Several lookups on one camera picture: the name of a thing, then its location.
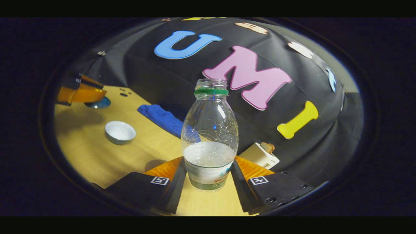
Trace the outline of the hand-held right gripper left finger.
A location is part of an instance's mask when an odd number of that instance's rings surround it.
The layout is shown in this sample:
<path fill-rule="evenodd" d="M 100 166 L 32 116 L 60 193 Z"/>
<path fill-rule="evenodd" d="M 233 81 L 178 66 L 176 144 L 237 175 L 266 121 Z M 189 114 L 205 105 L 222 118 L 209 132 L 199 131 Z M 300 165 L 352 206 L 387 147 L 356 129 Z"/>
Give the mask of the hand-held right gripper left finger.
<path fill-rule="evenodd" d="M 185 160 L 152 160 L 143 173 L 130 172 L 107 188 L 93 186 L 129 215 L 176 214 L 186 178 Z"/>

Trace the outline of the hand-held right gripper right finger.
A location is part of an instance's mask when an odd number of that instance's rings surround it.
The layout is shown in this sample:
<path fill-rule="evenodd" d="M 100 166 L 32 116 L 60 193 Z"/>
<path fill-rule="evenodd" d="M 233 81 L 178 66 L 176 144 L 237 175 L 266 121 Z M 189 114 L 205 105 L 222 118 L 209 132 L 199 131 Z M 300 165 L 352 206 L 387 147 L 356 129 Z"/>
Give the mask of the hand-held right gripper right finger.
<path fill-rule="evenodd" d="M 249 215 L 287 206 L 315 188 L 287 171 L 273 172 L 238 156 L 231 174 L 242 210 Z"/>

